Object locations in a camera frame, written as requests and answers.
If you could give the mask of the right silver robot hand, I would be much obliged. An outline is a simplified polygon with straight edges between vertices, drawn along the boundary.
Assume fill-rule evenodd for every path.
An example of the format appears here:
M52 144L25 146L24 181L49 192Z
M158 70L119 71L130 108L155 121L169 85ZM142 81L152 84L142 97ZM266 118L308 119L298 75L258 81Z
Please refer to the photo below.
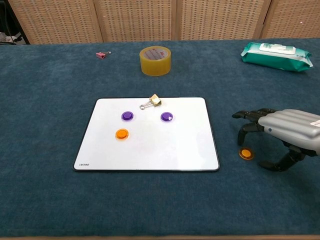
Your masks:
M282 141L288 152L278 162L260 161L259 166L272 171L284 172L305 156L320 156L320 115L297 109L241 110L234 119L246 119L238 131L237 144L241 146L248 133L264 132Z

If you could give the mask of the orange round magnet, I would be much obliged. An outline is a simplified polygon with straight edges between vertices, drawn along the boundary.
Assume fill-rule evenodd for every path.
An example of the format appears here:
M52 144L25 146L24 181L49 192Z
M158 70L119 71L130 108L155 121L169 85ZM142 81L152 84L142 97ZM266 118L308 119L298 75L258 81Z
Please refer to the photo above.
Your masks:
M255 157L254 151L250 148L243 147L238 151L238 155L244 160L252 160Z
M129 137L129 131L125 128L120 128L115 132L115 138L118 140L125 140Z

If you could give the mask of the white magnetic board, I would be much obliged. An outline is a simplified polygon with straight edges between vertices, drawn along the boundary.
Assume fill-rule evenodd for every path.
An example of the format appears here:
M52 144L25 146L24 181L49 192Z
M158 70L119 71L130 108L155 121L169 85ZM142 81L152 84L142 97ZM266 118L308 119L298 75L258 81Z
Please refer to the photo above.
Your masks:
M94 105L73 168L91 171L215 172L220 168L213 130L202 97L164 97L160 106L140 109L146 98L99 98ZM133 112L130 121L122 113ZM172 121L162 121L170 112ZM129 137L116 139L118 129Z

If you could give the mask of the green wet wipes pack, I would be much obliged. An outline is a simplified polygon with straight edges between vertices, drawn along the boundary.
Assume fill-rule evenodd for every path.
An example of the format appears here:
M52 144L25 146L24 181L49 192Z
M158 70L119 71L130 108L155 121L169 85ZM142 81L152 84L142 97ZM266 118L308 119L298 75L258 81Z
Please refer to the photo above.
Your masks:
M284 71L303 72L313 67L308 51L289 45L250 42L240 55L245 63Z

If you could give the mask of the woven wicker screen panel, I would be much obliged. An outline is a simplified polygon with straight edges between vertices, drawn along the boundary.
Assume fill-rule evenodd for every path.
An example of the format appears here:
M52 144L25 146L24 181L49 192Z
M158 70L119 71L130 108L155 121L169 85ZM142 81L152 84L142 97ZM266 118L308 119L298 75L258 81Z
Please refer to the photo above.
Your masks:
M176 39L259 39L272 0L176 0Z
M177 0L93 0L104 42L176 38Z
M8 0L30 44L102 43L94 0Z
M320 0L271 0L260 37L320 38Z

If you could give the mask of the gold binder clip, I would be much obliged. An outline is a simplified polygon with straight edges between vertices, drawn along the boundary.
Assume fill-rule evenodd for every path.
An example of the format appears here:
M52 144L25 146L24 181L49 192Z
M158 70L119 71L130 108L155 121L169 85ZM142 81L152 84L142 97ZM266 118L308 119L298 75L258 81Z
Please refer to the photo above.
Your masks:
M140 110L145 110L146 108L153 106L153 107L158 107L162 104L162 100L156 95L153 94L151 97L149 97L148 102L141 104L139 106Z

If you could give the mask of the yellow packing tape roll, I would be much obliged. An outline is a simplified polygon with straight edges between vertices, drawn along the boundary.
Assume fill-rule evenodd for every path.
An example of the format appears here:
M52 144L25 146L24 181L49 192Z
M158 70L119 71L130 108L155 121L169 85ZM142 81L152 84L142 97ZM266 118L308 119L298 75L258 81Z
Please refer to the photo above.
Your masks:
M164 46L149 46L139 53L141 71L148 76L166 75L171 70L171 51Z

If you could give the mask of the blue felt table mat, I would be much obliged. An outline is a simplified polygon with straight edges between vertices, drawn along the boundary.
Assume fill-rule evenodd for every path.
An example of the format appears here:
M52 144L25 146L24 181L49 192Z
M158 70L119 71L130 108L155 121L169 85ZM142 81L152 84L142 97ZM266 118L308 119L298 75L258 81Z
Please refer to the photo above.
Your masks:
M164 41L168 75L141 72L147 42L0 45L0 237L320 235L320 157L285 172L281 141L247 135L241 110L320 115L320 39L278 39L311 53L313 68L288 72L244 63L246 40ZM98 52L111 51L104 59ZM75 172L98 98L203 97L217 172Z

